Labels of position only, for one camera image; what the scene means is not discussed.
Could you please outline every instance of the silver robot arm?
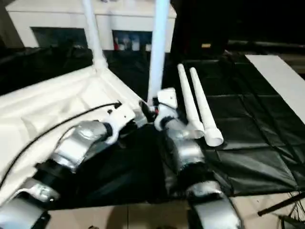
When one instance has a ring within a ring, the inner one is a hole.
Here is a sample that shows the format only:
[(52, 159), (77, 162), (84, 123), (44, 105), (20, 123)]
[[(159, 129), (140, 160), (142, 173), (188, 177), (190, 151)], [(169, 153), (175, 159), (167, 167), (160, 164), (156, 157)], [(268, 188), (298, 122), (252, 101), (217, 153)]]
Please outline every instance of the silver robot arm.
[(204, 153), (194, 140), (198, 133), (179, 120), (174, 89), (159, 92), (157, 103), (158, 115), (154, 125), (165, 133), (165, 153), (172, 156), (178, 187), (187, 195), (191, 207), (189, 228), (244, 228), (234, 205), (207, 168)]
[(44, 229), (50, 220), (48, 210), (69, 188), (67, 181), (84, 161), (114, 144), (119, 131), (134, 118), (133, 110), (123, 104), (103, 122), (76, 125), (0, 208), (0, 229)]

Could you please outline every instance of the tiled floor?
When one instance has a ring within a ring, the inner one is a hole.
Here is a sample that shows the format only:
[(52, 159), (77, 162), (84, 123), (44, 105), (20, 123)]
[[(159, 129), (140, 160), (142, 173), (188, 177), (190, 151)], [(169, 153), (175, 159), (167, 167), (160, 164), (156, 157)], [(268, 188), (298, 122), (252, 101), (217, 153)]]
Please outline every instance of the tiled floor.
[[(233, 198), (246, 229), (280, 228), (275, 214), (288, 214), (292, 205), (262, 217), (257, 211), (289, 198), (288, 194)], [(103, 208), (83, 208), (51, 212), (48, 229), (187, 229), (187, 204), (171, 202), (160, 205), (136, 204)]]

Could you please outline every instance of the floor tile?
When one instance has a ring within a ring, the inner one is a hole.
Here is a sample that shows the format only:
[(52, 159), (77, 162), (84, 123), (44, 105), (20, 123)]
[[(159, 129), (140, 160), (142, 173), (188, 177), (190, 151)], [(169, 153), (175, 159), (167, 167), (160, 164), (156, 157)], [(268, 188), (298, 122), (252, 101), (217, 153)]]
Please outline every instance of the floor tile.
[(246, 229), (280, 229), (278, 217), (272, 214), (246, 219), (244, 225)]
[(51, 211), (48, 229), (125, 229), (127, 228), (127, 206), (108, 206), (102, 208), (80, 208)]
[(257, 210), (249, 200), (249, 197), (235, 197), (231, 200), (235, 204), (235, 207), (242, 218), (247, 218), (250, 216), (256, 217)]
[(187, 229), (186, 202), (129, 205), (129, 229)]

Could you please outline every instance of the white pole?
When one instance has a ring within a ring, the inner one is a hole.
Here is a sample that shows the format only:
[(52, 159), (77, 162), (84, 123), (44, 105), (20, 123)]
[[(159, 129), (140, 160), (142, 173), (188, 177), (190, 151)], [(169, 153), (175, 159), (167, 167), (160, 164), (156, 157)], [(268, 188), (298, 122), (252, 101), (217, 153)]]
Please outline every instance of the white pole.
[(199, 115), (196, 109), (192, 91), (189, 82), (187, 80), (184, 66), (182, 64), (178, 65), (178, 73), (179, 73), (181, 89), (183, 93), (186, 116), (187, 116), (187, 120), (189, 121), (188, 129), (198, 130), (197, 133), (200, 134), (200, 136), (198, 135), (197, 138), (203, 137), (204, 127), (199, 119)]
[(201, 120), (204, 125), (204, 138), (209, 146), (219, 146), (224, 142), (223, 135), (220, 130), (216, 127), (215, 120), (213, 118), (211, 109), (206, 100), (202, 85), (200, 83), (197, 71), (195, 68), (190, 69), (192, 82), (196, 94), (196, 99), (201, 115)]
[(170, 0), (156, 0), (152, 53), (148, 84), (148, 103), (152, 103), (161, 90), (165, 58), (166, 22)]
[(107, 68), (108, 64), (103, 55), (99, 31), (96, 24), (95, 14), (91, 0), (82, 0), (82, 6), (87, 21), (87, 37), (89, 38), (90, 48), (93, 54), (93, 64), (97, 69)]

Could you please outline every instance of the black cloth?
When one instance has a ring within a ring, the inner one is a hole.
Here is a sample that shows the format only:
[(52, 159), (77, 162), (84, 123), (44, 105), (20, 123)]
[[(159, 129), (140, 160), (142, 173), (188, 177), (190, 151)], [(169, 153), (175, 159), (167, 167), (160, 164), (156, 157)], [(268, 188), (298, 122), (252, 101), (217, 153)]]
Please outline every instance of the black cloth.
[[(149, 54), (105, 52), (109, 68), (146, 99)], [(91, 65), (88, 50), (9, 50), (0, 59), (0, 93)], [(199, 74), (224, 144), (210, 148), (200, 139), (210, 169), (229, 196), (305, 190), (305, 125), (244, 56), (183, 61)], [(163, 88), (183, 98), (177, 63), (166, 56)], [(135, 131), (84, 164), (58, 208), (92, 207), (169, 198), (164, 188), (159, 133)]]

